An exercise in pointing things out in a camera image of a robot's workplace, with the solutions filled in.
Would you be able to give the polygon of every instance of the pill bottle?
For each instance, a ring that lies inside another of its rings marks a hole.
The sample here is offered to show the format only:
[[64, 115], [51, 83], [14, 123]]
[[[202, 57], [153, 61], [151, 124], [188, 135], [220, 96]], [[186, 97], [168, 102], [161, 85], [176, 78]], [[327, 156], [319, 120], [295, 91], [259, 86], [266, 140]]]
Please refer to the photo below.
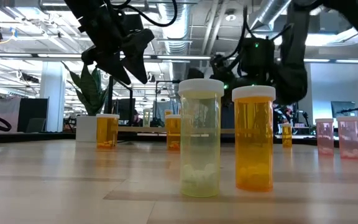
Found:
[[341, 159], [358, 159], [358, 119], [356, 116], [337, 117]]
[[273, 189], [273, 100], [271, 86], [244, 86], [232, 91], [236, 134], [236, 187]]
[[179, 84], [181, 96], [181, 192], [192, 197], [219, 193], [223, 82], [196, 78]]
[[316, 137], [319, 156], [334, 156], [334, 120], [316, 119]]
[[144, 109], [143, 110], [143, 127], [150, 127], [150, 120], [152, 116], [151, 109]]
[[180, 151], [180, 115], [170, 114], [165, 117], [167, 130], [167, 149]]
[[290, 149], [292, 148], [292, 125], [291, 124], [282, 124], [281, 125], [283, 134], [283, 148]]
[[97, 114], [96, 146], [98, 148], [113, 148], [117, 144], [118, 134], [117, 114]]

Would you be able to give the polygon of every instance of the potted plant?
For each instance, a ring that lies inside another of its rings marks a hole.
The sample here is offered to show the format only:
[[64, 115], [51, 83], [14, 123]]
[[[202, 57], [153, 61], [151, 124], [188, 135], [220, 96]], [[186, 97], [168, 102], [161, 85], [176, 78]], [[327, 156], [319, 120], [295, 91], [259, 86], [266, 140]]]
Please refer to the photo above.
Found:
[[75, 139], [78, 142], [96, 142], [96, 115], [101, 112], [107, 89], [102, 90], [100, 71], [95, 68], [92, 73], [84, 64], [81, 75], [70, 71], [66, 64], [64, 67], [70, 72], [71, 83], [78, 99], [85, 106], [87, 116], [78, 116], [76, 119]]

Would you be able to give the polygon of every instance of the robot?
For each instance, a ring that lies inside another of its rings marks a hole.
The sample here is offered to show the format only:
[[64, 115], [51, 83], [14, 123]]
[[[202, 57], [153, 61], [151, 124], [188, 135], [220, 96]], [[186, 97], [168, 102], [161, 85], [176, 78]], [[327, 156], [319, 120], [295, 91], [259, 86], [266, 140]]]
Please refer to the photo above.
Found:
[[[121, 5], [113, 5], [108, 0], [65, 0], [67, 6], [79, 20], [81, 32], [86, 32], [94, 43], [90, 49], [82, 53], [82, 60], [86, 64], [96, 62], [98, 67], [114, 76], [114, 78], [130, 84], [131, 81], [124, 70], [127, 68], [142, 83], [147, 82], [147, 75], [143, 64], [143, 53], [147, 44], [154, 38], [149, 29], [143, 29], [140, 24], [132, 29], [128, 27], [134, 22], [128, 19], [123, 9], [137, 11], [141, 16], [156, 26], [166, 27], [175, 22], [175, 16], [167, 24], [158, 24], [149, 19], [142, 12], [128, 5], [126, 0]], [[276, 88], [275, 103], [289, 105], [305, 97], [308, 89], [305, 63], [305, 41], [308, 35], [310, 11], [323, 5], [339, 11], [358, 31], [358, 4], [356, 0], [317, 0], [311, 4], [307, 0], [293, 0], [287, 9], [287, 25], [276, 37], [283, 35], [280, 60], [274, 59], [274, 38], [256, 38], [249, 30], [246, 22], [242, 29], [239, 43], [227, 57], [216, 55], [210, 61], [213, 68], [211, 78], [221, 80], [225, 84], [225, 97], [230, 99], [234, 88], [247, 85], [270, 85]], [[245, 30], [251, 34], [244, 38]], [[126, 56], [120, 60], [120, 52]], [[229, 58], [237, 54], [236, 59], [229, 63]], [[244, 72], [237, 78], [231, 70], [238, 65], [238, 73]]]

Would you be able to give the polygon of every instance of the table surface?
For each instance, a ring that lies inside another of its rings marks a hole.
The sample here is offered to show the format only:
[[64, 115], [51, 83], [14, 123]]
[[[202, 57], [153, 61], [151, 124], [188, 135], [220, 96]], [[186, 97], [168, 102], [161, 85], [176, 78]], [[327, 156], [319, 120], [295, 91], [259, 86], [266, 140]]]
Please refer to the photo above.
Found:
[[221, 149], [217, 197], [182, 196], [179, 164], [162, 142], [0, 144], [0, 223], [358, 223], [358, 161], [337, 150], [275, 145], [269, 193], [236, 189], [232, 144]]

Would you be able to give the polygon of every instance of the person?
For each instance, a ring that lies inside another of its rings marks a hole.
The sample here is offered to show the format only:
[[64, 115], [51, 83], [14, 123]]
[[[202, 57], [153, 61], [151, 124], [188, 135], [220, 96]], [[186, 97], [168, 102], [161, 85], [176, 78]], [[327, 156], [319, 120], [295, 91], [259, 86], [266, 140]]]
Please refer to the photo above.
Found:
[[132, 120], [132, 125], [135, 127], [143, 127], [143, 119], [139, 118], [139, 113], [134, 110], [134, 119]]

